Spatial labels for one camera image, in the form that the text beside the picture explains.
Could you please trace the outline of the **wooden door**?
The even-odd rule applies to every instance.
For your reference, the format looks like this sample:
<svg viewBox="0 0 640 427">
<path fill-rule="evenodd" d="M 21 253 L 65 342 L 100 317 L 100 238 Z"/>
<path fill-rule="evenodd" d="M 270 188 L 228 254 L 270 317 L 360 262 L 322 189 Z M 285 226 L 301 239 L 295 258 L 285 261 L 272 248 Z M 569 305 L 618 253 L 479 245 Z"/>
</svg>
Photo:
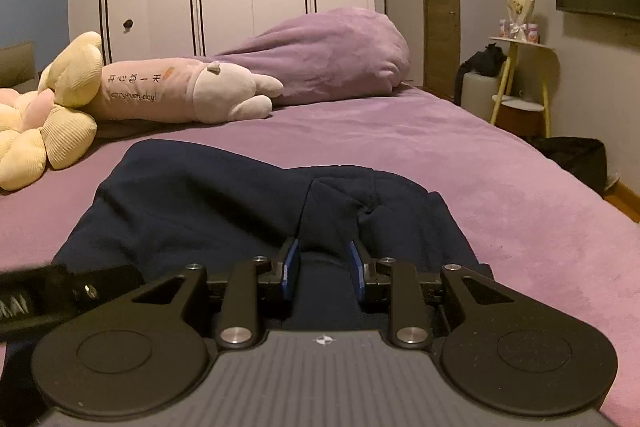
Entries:
<svg viewBox="0 0 640 427">
<path fill-rule="evenodd" d="M 423 0 L 423 87 L 454 101 L 460 64 L 460 0 Z"/>
</svg>

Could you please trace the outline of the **navy blue zip jacket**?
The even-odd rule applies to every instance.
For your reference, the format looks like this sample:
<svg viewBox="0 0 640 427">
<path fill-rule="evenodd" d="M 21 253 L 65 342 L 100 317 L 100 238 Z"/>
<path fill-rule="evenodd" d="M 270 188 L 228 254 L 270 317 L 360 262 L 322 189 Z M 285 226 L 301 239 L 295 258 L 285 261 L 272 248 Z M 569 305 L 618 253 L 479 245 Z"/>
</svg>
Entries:
<svg viewBox="0 0 640 427">
<path fill-rule="evenodd" d="M 203 145 L 138 143 L 96 190 L 56 253 L 75 271 L 133 265 L 148 280 L 191 263 L 228 272 L 298 244 L 289 329 L 378 329 L 349 274 L 352 244 L 421 272 L 480 269 L 446 202 L 397 174 L 354 166 L 283 169 Z"/>
</svg>

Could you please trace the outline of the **purple plush bed blanket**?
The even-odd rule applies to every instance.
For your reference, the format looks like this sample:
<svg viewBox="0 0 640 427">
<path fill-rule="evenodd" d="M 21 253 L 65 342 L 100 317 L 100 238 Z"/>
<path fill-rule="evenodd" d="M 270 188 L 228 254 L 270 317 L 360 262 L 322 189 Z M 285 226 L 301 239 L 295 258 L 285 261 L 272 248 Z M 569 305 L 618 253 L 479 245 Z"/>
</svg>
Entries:
<svg viewBox="0 0 640 427">
<path fill-rule="evenodd" d="M 263 120 L 171 126 L 193 142 L 283 168 L 357 165 L 442 195 L 496 279 L 608 336 L 620 361 L 602 410 L 639 421 L 639 229 L 510 133 L 413 88 L 277 109 Z"/>
</svg>

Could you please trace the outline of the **black bag on floor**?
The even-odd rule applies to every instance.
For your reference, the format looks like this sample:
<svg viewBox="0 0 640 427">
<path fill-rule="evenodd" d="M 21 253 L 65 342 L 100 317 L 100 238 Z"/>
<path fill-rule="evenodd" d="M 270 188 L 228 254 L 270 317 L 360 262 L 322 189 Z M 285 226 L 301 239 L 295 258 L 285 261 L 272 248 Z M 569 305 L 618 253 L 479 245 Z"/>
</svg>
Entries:
<svg viewBox="0 0 640 427">
<path fill-rule="evenodd" d="M 554 136 L 533 139 L 530 144 L 545 158 L 571 173 L 593 192 L 604 195 L 608 182 L 608 158 L 605 146 L 600 140 L 578 136 Z"/>
</svg>

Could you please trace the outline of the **yellow leg side table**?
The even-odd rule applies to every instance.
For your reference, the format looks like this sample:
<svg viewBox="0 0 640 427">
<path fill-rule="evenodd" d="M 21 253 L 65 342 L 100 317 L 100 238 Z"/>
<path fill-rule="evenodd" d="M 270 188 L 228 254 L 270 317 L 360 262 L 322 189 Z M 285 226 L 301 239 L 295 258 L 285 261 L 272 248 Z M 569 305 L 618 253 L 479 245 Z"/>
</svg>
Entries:
<svg viewBox="0 0 640 427">
<path fill-rule="evenodd" d="M 550 88 L 558 83 L 555 50 L 539 43 L 490 37 L 509 45 L 489 124 L 525 139 L 551 136 Z"/>
</svg>

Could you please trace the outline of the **white round stool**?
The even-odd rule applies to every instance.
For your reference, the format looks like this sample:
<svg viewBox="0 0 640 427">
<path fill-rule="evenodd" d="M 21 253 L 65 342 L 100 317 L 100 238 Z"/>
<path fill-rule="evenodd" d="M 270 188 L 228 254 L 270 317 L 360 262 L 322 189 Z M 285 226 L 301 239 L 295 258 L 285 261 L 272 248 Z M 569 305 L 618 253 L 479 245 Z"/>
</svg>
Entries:
<svg viewBox="0 0 640 427">
<path fill-rule="evenodd" d="M 497 93 L 498 86 L 497 77 L 467 72 L 463 76 L 461 107 L 484 121 L 490 121 L 495 105 L 492 97 Z"/>
</svg>

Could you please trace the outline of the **purple pillow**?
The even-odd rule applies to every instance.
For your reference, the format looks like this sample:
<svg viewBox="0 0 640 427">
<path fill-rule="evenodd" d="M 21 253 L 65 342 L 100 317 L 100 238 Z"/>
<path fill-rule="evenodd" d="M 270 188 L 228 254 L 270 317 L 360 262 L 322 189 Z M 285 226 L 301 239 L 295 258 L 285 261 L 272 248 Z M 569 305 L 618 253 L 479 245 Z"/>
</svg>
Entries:
<svg viewBox="0 0 640 427">
<path fill-rule="evenodd" d="M 386 15 L 363 8 L 294 17 L 202 60 L 277 78 L 277 106 L 390 95 L 410 72 L 405 37 Z"/>
</svg>

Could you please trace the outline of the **cream flower plush toy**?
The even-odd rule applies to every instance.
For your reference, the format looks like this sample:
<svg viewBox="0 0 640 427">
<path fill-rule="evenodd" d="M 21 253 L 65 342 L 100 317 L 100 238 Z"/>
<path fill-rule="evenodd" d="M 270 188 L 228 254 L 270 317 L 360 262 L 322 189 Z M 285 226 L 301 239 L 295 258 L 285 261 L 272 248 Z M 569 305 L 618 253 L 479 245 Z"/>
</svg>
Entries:
<svg viewBox="0 0 640 427">
<path fill-rule="evenodd" d="M 102 37 L 86 31 L 44 69 L 36 90 L 1 90 L 3 191 L 21 190 L 47 169 L 68 168 L 87 153 L 98 124 L 82 109 L 101 88 L 101 46 Z"/>
</svg>

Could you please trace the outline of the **grey green sofa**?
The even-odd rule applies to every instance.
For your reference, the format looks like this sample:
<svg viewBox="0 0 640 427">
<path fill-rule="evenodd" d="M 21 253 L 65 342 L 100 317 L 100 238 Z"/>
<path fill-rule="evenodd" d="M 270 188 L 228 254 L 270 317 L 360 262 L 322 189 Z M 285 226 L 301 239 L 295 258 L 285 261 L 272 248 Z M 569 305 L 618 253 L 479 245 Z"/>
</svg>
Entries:
<svg viewBox="0 0 640 427">
<path fill-rule="evenodd" d="M 0 49 L 0 87 L 18 93 L 35 91 L 38 87 L 35 45 L 25 41 Z"/>
</svg>

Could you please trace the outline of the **flower bouquet on table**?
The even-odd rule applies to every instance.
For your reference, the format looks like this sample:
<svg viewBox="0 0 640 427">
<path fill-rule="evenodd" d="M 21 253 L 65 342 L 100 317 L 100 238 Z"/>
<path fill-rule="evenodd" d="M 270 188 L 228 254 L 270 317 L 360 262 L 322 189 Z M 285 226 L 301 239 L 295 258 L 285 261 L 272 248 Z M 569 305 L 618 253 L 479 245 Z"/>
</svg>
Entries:
<svg viewBox="0 0 640 427">
<path fill-rule="evenodd" d="M 508 16 L 500 22 L 500 36 L 538 43 L 538 25 L 533 22 L 536 0 L 504 0 Z"/>
</svg>

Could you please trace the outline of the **black clothes on stool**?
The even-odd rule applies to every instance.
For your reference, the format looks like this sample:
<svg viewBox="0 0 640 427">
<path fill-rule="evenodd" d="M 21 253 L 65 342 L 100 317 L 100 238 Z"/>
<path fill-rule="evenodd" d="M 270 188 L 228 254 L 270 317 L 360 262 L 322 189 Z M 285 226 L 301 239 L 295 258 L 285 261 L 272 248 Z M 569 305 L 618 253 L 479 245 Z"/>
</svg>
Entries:
<svg viewBox="0 0 640 427">
<path fill-rule="evenodd" d="M 454 82 L 454 104 L 461 105 L 464 76 L 476 72 L 486 77 L 497 77 L 506 61 L 506 54 L 500 46 L 489 43 L 483 51 L 474 53 L 469 60 L 463 62 L 457 71 Z"/>
</svg>

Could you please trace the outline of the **pink long rabbit plush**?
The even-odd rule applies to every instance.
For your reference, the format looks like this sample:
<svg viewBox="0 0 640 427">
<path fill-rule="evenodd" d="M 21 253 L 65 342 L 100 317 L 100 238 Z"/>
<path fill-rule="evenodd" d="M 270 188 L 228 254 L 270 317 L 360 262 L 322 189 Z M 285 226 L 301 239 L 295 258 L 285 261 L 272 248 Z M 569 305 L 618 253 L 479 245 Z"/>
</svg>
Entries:
<svg viewBox="0 0 640 427">
<path fill-rule="evenodd" d="M 102 69 L 101 88 L 83 110 L 100 121 L 224 124 L 268 117 L 282 90 L 277 78 L 232 63 L 122 61 Z"/>
</svg>

